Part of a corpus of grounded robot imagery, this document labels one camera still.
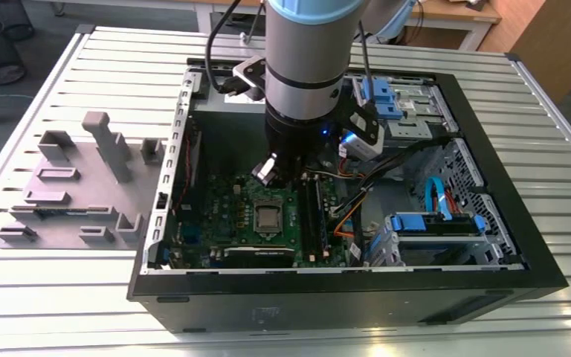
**green circuit board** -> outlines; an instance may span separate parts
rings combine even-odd
[[[330,256],[324,260],[309,262],[301,252],[301,230],[299,225],[297,193],[295,190],[267,189],[249,176],[209,175],[203,202],[203,215],[199,222],[183,221],[179,224],[176,242],[181,251],[184,268],[216,268],[212,266],[213,247],[253,246],[281,247],[295,251],[295,266],[342,266],[346,261],[343,244],[330,247]],[[334,182],[322,182],[323,204],[336,203]],[[257,233],[256,216],[265,205],[271,215],[268,220],[279,218],[277,233]]]

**motherboard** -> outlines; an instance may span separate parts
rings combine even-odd
[[[169,263],[173,268],[248,268],[346,265],[346,247],[323,224],[338,203],[332,178],[316,178],[316,202],[301,205],[301,190],[267,189],[251,175],[208,175],[203,215],[177,225]],[[319,234],[307,230],[301,210],[320,213]],[[315,251],[315,242],[320,249]]]

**black cable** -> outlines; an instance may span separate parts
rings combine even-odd
[[[235,7],[237,7],[241,0],[235,0],[231,6],[228,7],[228,10],[224,12],[224,15],[221,16],[217,24],[215,25],[213,30],[211,31],[211,35],[208,35],[208,41],[207,41],[207,53],[204,56],[204,62],[207,63],[207,76],[208,80],[211,82],[211,85],[213,86],[217,93],[221,93],[221,86],[215,81],[215,75],[213,75],[213,69],[211,67],[211,49],[213,47],[213,41],[215,37],[217,36],[219,30],[221,29],[221,26],[225,23],[225,20],[229,18],[229,14],[233,13]]]
[[[374,99],[374,79],[372,79],[372,71],[370,70],[370,67],[368,67],[367,38],[364,37],[364,29],[363,29],[362,21],[358,22],[358,32],[360,32],[360,46],[363,47],[364,74],[367,75],[370,101],[375,103],[376,100]]]
[[[418,18],[418,23],[415,26],[415,29],[411,32],[411,38],[404,41],[404,45],[408,45],[410,43],[412,43],[415,41],[415,39],[418,38],[422,30],[423,30],[423,25],[424,25],[424,6],[423,3],[418,0],[418,7],[420,10],[420,14],[419,14],[419,18]]]
[[[360,255],[358,259],[354,259],[350,266],[363,266],[364,237],[363,237],[363,222],[360,217],[362,207],[363,205],[358,206],[356,210],[352,213],[354,244],[360,249]]]
[[[379,162],[379,164],[370,170],[368,174],[360,180],[360,183],[356,187],[358,189],[354,195],[347,199],[344,204],[340,204],[334,209],[334,212],[339,212],[340,210],[346,209],[348,206],[351,206],[355,202],[358,202],[358,200],[363,197],[363,195],[367,194],[367,191],[374,186],[374,183],[376,182],[376,180],[384,176],[387,171],[403,165],[407,162],[408,158],[418,151],[426,149],[427,147],[438,147],[440,145],[446,145],[455,137],[456,137],[455,135],[446,135],[446,136],[434,138],[431,140],[419,141],[412,145],[410,145],[408,147],[406,147],[403,151],[396,153],[394,156],[390,156],[388,158],[383,159],[383,161]]]

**slotted aluminum surface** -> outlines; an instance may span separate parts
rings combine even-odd
[[[111,129],[128,140],[167,137],[185,60],[203,55],[205,43],[199,33],[123,28],[75,35],[0,155],[0,208],[21,195],[16,189],[28,181],[24,169],[38,161],[44,130],[66,130],[77,140],[91,140],[80,126],[88,109],[109,113]],[[263,47],[263,39],[243,46],[235,36],[220,36],[213,55],[240,60],[260,54]],[[352,55],[359,65],[358,46]],[[0,250],[0,352],[571,356],[571,128],[524,68],[500,54],[372,45],[370,56],[375,68],[456,75],[570,287],[452,327],[172,335],[143,307],[125,300],[133,252]],[[9,220],[0,213],[0,227]]]

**white sticker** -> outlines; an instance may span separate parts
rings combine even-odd
[[[224,103],[231,104],[265,104],[265,99],[252,100],[245,94],[239,94],[233,96],[224,96]]]
[[[352,245],[350,246],[350,253],[356,257],[356,259],[360,259],[360,248],[356,247],[354,242],[352,242]]]
[[[340,144],[340,145],[338,146],[338,155],[339,155],[342,158],[346,158],[346,157],[347,157],[347,149],[346,149],[346,147],[343,146],[343,144]]]

